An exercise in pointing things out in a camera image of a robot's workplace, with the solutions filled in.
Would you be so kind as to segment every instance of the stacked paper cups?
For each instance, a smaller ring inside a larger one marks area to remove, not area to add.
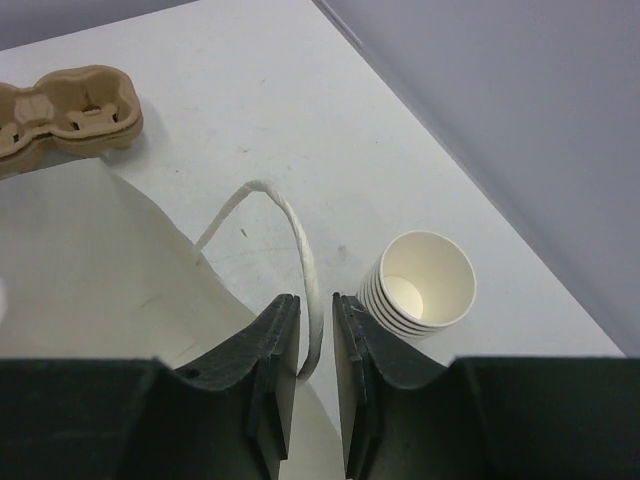
[[[421,338],[462,319],[473,304],[471,262],[451,240],[405,233],[387,246],[356,294],[387,330]]]

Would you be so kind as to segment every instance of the gray wall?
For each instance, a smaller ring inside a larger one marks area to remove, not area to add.
[[[192,0],[0,0],[0,50]]]
[[[578,301],[639,354],[640,2],[326,1]]]

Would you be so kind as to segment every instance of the pulp cup holder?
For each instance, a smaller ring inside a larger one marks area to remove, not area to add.
[[[127,148],[142,124],[131,79],[112,67],[59,70],[30,88],[0,83],[0,175],[34,170],[50,148]]]

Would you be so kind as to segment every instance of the cup rim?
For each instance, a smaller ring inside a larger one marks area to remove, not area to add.
[[[385,258],[387,256],[387,253],[389,252],[389,249],[393,246],[394,243],[396,243],[402,237],[406,237],[406,236],[409,236],[409,235],[414,235],[416,233],[432,235],[434,237],[439,237],[442,240],[445,240],[446,242],[449,242],[451,245],[453,245],[456,248],[456,250],[458,250],[462,254],[464,259],[467,261],[467,264],[469,265],[469,269],[471,270],[471,276],[473,277],[473,295],[471,296],[471,299],[469,300],[469,305],[467,305],[467,308],[458,317],[454,318],[453,320],[450,320],[447,323],[427,323],[427,322],[425,322],[425,321],[423,321],[423,320],[421,320],[419,318],[414,317],[410,313],[406,312],[403,308],[401,308],[400,305],[398,305],[398,303],[394,300],[394,298],[389,293],[389,290],[387,290],[387,286],[385,285],[384,275],[383,275],[383,267],[384,267],[384,261],[385,261]],[[379,281],[380,281],[380,287],[382,288],[382,291],[384,292],[385,296],[387,297],[387,300],[398,311],[398,313],[402,313],[402,315],[405,316],[407,320],[409,320],[409,321],[411,321],[413,323],[416,323],[416,324],[422,325],[422,326],[426,326],[426,327],[431,327],[431,328],[445,328],[445,327],[448,327],[450,325],[453,325],[454,323],[456,323],[456,322],[460,321],[462,318],[464,318],[467,315],[467,313],[469,313],[469,310],[471,310],[471,307],[473,306],[473,304],[474,304],[474,302],[476,300],[476,293],[478,291],[478,283],[477,283],[477,280],[476,280],[476,272],[473,269],[473,264],[471,263],[471,260],[469,260],[469,257],[467,256],[465,251],[462,250],[462,248],[460,248],[460,246],[457,243],[455,243],[453,240],[451,240],[450,238],[447,238],[447,237],[445,237],[444,235],[442,235],[440,233],[430,232],[428,230],[411,230],[411,231],[408,231],[408,232],[401,233],[400,235],[395,237],[393,240],[391,240],[391,242],[389,242],[389,244],[385,247],[385,249],[382,252],[382,255],[380,257],[380,265],[378,265],[378,276],[380,278]]]
[[[366,290],[369,294],[369,303],[371,303],[371,307],[375,310],[374,316],[376,319],[378,317],[382,317],[381,321],[383,321],[385,324],[390,325],[393,328],[394,332],[401,332],[397,333],[397,335],[405,338],[422,338],[423,336],[433,332],[433,330],[425,329],[424,327],[414,327],[414,329],[412,329],[412,327],[409,327],[403,323],[400,323],[396,319],[388,318],[387,315],[384,315],[386,309],[378,302],[379,299],[377,299],[375,293],[374,282],[374,278],[369,279],[369,282],[367,282]]]
[[[393,333],[394,335],[402,338],[419,340],[427,336],[429,333],[431,333],[431,332],[424,332],[424,333],[405,332],[404,330],[396,326],[393,322],[391,322],[382,314],[383,312],[380,311],[380,307],[378,307],[378,305],[373,300],[373,297],[372,297],[373,292],[371,291],[371,284],[365,285],[364,288],[362,289],[362,292],[365,298],[367,299],[367,303],[370,304],[370,305],[367,305],[367,309],[372,309],[369,311],[369,313],[373,316],[376,322],[381,324],[383,328],[386,328],[389,332]]]

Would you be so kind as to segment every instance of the white table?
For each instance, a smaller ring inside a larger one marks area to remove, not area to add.
[[[111,153],[110,165],[191,239],[249,179],[274,180],[294,206],[326,295],[324,356],[312,381],[334,425],[331,293],[354,292],[407,230],[453,239],[478,280],[468,318],[419,343],[422,352],[444,363],[469,354],[620,355],[310,0],[201,0],[7,50],[0,80],[28,86],[93,63],[127,72],[145,115],[143,137]],[[264,196],[241,205],[206,254],[256,312],[279,292],[303,295],[289,226]]]

